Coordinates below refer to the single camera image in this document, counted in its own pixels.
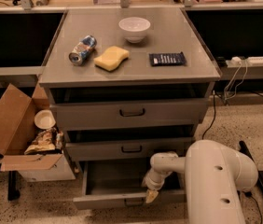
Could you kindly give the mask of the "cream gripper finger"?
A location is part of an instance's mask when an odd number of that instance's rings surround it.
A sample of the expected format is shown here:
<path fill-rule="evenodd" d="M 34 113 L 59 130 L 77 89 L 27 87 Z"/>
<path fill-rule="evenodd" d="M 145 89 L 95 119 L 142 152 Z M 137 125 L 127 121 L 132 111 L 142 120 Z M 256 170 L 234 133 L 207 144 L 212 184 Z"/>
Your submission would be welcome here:
<path fill-rule="evenodd" d="M 156 200 L 156 198 L 158 197 L 158 195 L 159 195 L 159 192 L 157 190 L 148 189 L 146 191 L 145 202 L 146 203 L 153 203 Z"/>

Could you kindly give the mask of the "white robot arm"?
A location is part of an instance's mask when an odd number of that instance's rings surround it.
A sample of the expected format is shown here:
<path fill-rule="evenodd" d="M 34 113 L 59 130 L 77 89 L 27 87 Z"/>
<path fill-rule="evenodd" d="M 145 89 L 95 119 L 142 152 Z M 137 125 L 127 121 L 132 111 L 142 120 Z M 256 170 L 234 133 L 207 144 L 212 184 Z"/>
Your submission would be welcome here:
<path fill-rule="evenodd" d="M 143 179 L 147 203 L 154 202 L 172 173 L 185 178 L 189 224 L 245 224 L 238 193 L 250 191 L 258 180 L 247 155 L 212 140 L 193 143 L 184 157 L 156 153 Z"/>

